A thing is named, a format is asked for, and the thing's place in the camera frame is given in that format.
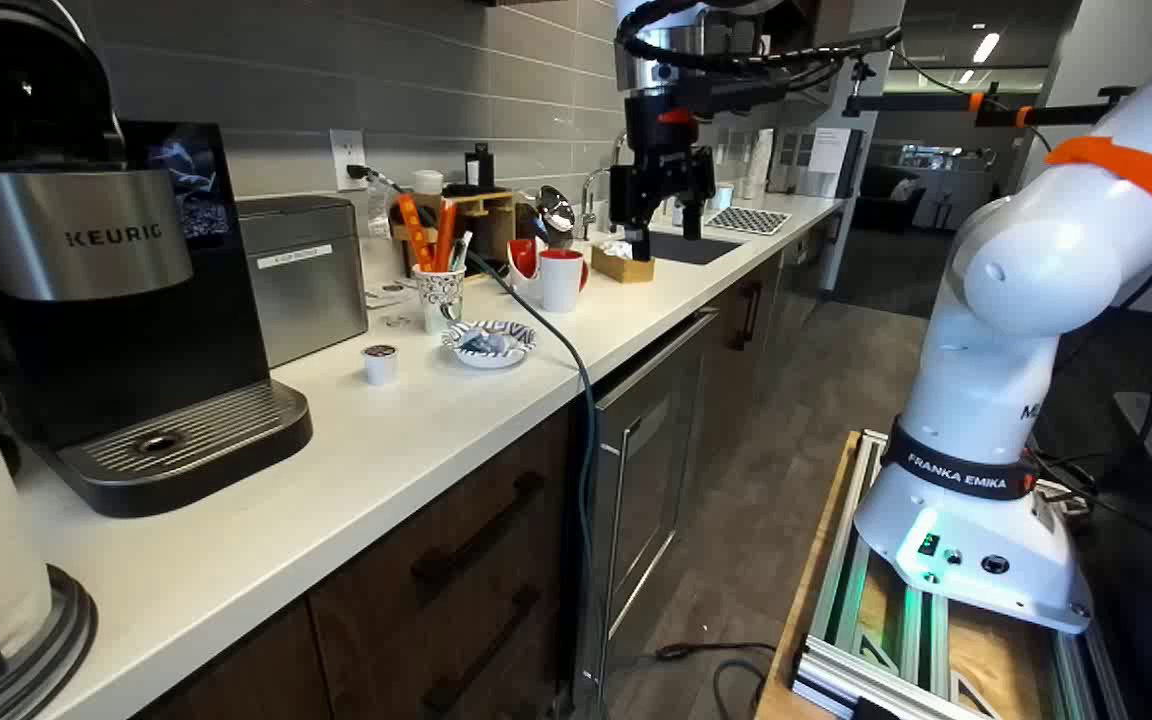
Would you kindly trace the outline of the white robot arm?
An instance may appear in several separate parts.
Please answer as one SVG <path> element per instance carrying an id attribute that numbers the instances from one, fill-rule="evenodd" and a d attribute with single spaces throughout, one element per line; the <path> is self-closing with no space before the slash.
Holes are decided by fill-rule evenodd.
<path id="1" fill-rule="evenodd" d="M 860 538 L 918 586 L 1053 633 L 1091 622 L 1064 520 L 1025 444 L 1054 346 L 1152 272 L 1152 83 L 969 216 L 940 274 L 918 373 L 891 419 Z"/>

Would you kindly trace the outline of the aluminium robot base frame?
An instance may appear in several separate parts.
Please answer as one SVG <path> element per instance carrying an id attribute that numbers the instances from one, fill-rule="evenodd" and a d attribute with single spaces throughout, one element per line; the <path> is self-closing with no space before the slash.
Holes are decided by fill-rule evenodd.
<path id="1" fill-rule="evenodd" d="M 848 430 L 752 720 L 1126 720 L 1095 633 L 908 586 L 852 532 L 885 452 Z"/>

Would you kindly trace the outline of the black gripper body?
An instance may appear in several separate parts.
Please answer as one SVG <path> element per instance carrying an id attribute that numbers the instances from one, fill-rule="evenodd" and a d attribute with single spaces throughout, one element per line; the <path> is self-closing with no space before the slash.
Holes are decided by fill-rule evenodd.
<path id="1" fill-rule="evenodd" d="M 699 209 L 716 190 L 699 119 L 672 97 L 625 98 L 629 163 L 610 167 L 608 219 L 625 228 L 634 261 L 650 255 L 646 225 L 667 196 L 685 199 L 685 228 L 699 230 Z"/>

